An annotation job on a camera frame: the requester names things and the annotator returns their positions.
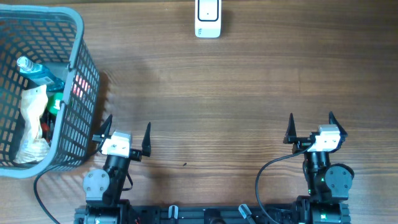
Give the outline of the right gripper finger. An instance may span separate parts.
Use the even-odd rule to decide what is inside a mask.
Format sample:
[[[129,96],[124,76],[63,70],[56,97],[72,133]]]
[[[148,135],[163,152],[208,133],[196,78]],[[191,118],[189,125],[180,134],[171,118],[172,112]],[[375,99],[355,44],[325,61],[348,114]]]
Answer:
[[[297,137],[296,128],[295,128],[295,121],[293,113],[289,115],[289,122],[287,126],[287,130],[285,133],[285,139],[295,139]]]
[[[335,124],[339,131],[340,131],[340,136],[342,137],[347,137],[348,133],[345,131],[345,129],[342,127],[342,125],[337,121],[337,119],[335,118],[335,115],[333,114],[333,112],[329,112],[329,124]]]

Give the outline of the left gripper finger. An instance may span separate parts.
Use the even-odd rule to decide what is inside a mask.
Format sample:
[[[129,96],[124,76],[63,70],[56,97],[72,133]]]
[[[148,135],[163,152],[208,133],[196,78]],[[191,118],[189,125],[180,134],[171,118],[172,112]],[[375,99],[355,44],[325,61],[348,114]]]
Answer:
[[[142,155],[150,157],[151,155],[151,142],[150,142],[151,122],[147,124],[146,132],[142,140]]]
[[[105,120],[105,122],[100,126],[99,130],[97,130],[96,135],[99,138],[108,138],[109,137],[112,120],[113,120],[113,116],[109,115],[108,118]]]

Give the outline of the green lidded jar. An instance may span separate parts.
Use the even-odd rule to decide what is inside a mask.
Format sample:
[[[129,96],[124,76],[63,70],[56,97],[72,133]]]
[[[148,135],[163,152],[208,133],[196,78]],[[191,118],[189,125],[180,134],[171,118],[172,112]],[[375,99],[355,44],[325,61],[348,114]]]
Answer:
[[[57,92],[49,97],[46,109],[47,111],[56,116],[60,111],[61,101],[63,100],[63,93]]]

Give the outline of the beige snack bag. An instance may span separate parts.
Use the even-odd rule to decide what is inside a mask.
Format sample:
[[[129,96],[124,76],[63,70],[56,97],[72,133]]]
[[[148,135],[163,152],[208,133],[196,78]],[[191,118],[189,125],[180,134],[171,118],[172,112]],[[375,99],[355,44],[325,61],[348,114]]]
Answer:
[[[50,146],[42,135],[40,122],[47,102],[46,85],[22,91],[21,115],[25,121],[25,128],[14,159],[15,163],[40,162],[48,154]]]

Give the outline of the blue mouthwash bottle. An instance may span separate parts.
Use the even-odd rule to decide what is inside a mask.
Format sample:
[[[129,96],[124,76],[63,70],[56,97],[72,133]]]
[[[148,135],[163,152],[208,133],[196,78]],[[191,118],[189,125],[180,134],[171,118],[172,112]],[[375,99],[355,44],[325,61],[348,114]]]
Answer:
[[[56,77],[48,67],[40,63],[34,63],[29,58],[21,56],[17,59],[19,73],[34,82],[38,86],[46,85],[47,91],[61,91],[65,87],[65,82]]]

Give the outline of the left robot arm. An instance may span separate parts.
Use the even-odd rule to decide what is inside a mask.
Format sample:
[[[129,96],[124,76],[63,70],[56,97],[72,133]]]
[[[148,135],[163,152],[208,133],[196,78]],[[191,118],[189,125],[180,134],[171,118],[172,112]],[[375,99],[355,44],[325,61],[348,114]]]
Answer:
[[[101,169],[87,173],[83,179],[86,207],[75,211],[75,223],[140,223],[141,220],[129,200],[122,200],[126,180],[132,182],[129,165],[151,155],[151,124],[146,127],[141,149],[131,147],[132,135],[115,131],[110,133],[112,116],[108,116],[92,138],[99,151],[106,156]]]

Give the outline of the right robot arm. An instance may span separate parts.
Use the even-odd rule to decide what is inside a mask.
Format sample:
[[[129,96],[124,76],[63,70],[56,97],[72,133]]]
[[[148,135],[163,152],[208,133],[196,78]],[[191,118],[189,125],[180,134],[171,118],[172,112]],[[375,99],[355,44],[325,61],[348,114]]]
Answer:
[[[345,164],[332,164],[330,154],[339,150],[348,133],[329,112],[328,124],[308,137],[298,137],[294,117],[289,116],[284,144],[292,144],[292,154],[303,154],[303,173],[308,195],[299,196],[292,209],[293,223],[350,223],[348,205],[354,171]]]

